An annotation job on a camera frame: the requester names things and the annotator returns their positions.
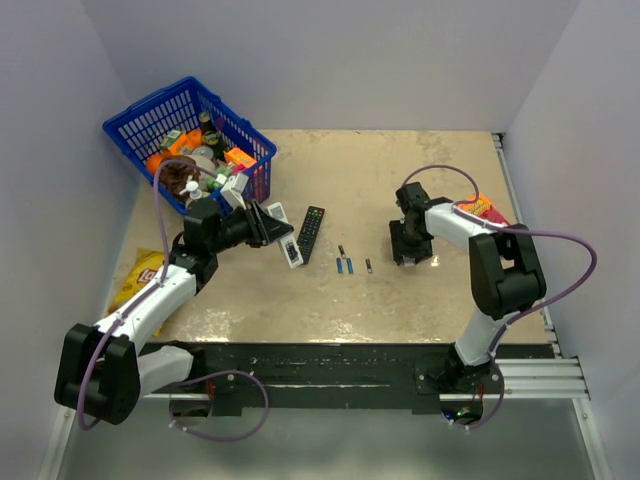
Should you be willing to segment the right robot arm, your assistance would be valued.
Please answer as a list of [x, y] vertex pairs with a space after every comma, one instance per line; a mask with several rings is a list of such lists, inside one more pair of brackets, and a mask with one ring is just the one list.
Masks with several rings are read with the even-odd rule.
[[403, 218], [389, 223], [392, 258], [397, 265], [417, 265], [433, 257], [432, 240], [446, 240], [468, 255], [475, 302], [460, 337], [443, 364], [427, 374], [442, 393], [469, 392], [491, 369], [491, 360], [507, 322], [546, 295], [542, 267], [526, 226], [513, 233], [491, 230], [478, 217], [466, 219], [454, 203], [432, 199], [418, 182], [401, 186], [396, 203]]

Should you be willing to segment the white air conditioner remote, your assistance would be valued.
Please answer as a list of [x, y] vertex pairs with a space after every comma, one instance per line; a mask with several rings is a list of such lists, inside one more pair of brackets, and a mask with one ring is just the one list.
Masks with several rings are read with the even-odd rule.
[[[272, 203], [271, 205], [269, 205], [267, 207], [267, 212], [268, 212], [268, 214], [270, 216], [276, 218], [277, 220], [279, 220], [281, 222], [284, 222], [284, 223], [289, 223], [287, 215], [286, 215], [285, 210], [284, 210], [284, 207], [280, 202], [275, 202], [275, 203]], [[295, 262], [295, 263], [291, 262], [291, 260], [289, 259], [287, 250], [286, 250], [286, 244], [289, 243], [289, 242], [293, 242], [295, 244], [297, 250], [298, 250], [298, 261]], [[303, 264], [302, 254], [300, 252], [298, 243], [297, 243], [296, 238], [295, 238], [293, 233], [289, 233], [289, 234], [285, 235], [284, 237], [282, 237], [278, 241], [278, 243], [279, 243], [280, 249], [283, 252], [283, 254], [284, 254], [284, 256], [285, 256], [285, 258], [286, 258], [286, 260], [288, 262], [288, 265], [289, 265], [289, 267], [291, 269], [295, 269], [295, 268], [297, 268], [297, 267], [299, 267], [299, 266], [301, 266]]]

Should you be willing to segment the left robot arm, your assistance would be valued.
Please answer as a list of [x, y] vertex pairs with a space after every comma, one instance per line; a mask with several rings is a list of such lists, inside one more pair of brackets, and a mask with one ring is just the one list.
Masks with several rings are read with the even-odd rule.
[[240, 244], [260, 248], [294, 232], [284, 208], [256, 202], [224, 215], [210, 199], [195, 201], [175, 237], [168, 263], [152, 280], [106, 318], [74, 325], [65, 335], [54, 400], [112, 425], [122, 423], [140, 397], [175, 383], [200, 390], [207, 368], [178, 344], [143, 354], [152, 334], [195, 297], [217, 270], [219, 253]]

